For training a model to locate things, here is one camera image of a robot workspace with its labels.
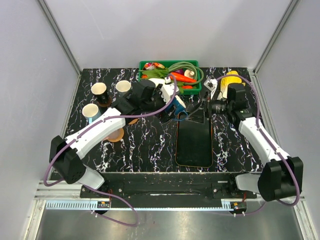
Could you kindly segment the dark blue cup front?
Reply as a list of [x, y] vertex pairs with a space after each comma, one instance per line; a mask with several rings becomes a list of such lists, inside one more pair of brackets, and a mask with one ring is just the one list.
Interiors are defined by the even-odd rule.
[[186, 105], [179, 96], [175, 96], [169, 107], [165, 109], [169, 120], [183, 121], [188, 117]]

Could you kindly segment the light brown wooden coaster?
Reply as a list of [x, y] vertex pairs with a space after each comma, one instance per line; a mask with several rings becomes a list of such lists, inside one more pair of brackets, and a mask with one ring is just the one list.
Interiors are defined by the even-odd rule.
[[138, 120], [139, 120], [138, 118], [133, 119], [133, 120], [131, 120], [128, 124], [129, 124], [129, 125], [133, 125], [133, 124], [135, 124]]

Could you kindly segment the grey blue cup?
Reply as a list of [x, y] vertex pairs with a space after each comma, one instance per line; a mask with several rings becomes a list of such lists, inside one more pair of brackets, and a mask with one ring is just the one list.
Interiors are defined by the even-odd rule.
[[125, 97], [130, 93], [132, 84], [127, 80], [121, 80], [116, 84], [115, 89], [119, 97]]

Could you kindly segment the dark walnut coaster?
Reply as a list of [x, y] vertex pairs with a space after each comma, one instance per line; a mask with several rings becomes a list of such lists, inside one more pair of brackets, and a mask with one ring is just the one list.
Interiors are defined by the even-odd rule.
[[98, 105], [99, 105], [100, 107], [106, 108], [106, 107], [108, 107], [108, 106], [111, 105], [112, 99], [111, 99], [110, 96], [108, 96], [108, 97], [105, 97], [104, 95], [98, 96], [98, 97], [97, 97], [97, 103], [98, 103]]

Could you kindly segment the woven rattan coaster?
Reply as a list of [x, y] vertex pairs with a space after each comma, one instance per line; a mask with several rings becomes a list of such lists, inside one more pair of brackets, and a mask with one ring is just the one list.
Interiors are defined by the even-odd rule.
[[108, 140], [113, 143], [118, 142], [124, 137], [124, 134], [124, 129], [119, 128], [108, 136]]

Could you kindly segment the white cup dark body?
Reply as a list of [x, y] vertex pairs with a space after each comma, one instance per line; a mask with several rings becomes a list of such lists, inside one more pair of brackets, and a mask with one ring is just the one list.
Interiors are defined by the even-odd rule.
[[96, 97], [105, 96], [109, 97], [107, 86], [103, 82], [97, 82], [91, 87], [92, 94]]

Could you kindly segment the light blue cup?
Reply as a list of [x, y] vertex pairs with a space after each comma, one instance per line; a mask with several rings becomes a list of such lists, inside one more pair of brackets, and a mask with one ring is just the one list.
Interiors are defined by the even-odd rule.
[[82, 109], [82, 115], [85, 117], [87, 122], [91, 124], [101, 116], [99, 107], [94, 103], [85, 105]]

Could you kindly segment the pink cup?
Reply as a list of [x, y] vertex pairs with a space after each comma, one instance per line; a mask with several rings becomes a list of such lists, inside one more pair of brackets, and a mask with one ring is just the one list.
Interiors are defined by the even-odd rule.
[[118, 129], [106, 136], [103, 141], [118, 142], [122, 138], [122, 130]]

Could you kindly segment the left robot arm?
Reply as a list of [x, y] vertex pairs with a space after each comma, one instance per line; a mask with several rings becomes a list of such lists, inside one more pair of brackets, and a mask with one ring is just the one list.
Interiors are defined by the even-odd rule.
[[170, 82], [168, 78], [134, 83], [101, 116], [92, 117], [87, 126], [65, 138], [59, 135], [53, 138], [47, 170], [55, 169], [67, 184], [86, 186], [98, 198], [106, 196], [109, 186], [105, 178], [82, 159], [103, 139], [132, 120], [160, 116], [173, 109], [178, 92], [177, 82]]

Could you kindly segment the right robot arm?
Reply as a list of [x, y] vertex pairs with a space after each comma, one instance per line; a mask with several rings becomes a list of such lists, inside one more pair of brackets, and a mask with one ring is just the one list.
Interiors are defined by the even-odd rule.
[[264, 164], [260, 174], [243, 173], [228, 184], [227, 192], [239, 198], [245, 191], [260, 194], [266, 202], [278, 201], [286, 206], [295, 206], [300, 200], [303, 182], [303, 161], [284, 151], [266, 131], [259, 118], [259, 112], [248, 106], [246, 89], [242, 83], [231, 83], [227, 97], [210, 100], [204, 96], [188, 113], [188, 118], [203, 111], [205, 117], [225, 114], [230, 123], [253, 147]]

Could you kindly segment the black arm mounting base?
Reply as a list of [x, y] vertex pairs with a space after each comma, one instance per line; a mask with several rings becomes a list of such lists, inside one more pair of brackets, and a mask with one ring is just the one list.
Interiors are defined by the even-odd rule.
[[136, 209], [218, 208], [223, 200], [256, 199], [257, 195], [236, 188], [237, 173], [138, 172], [104, 173], [100, 191], [127, 200]]

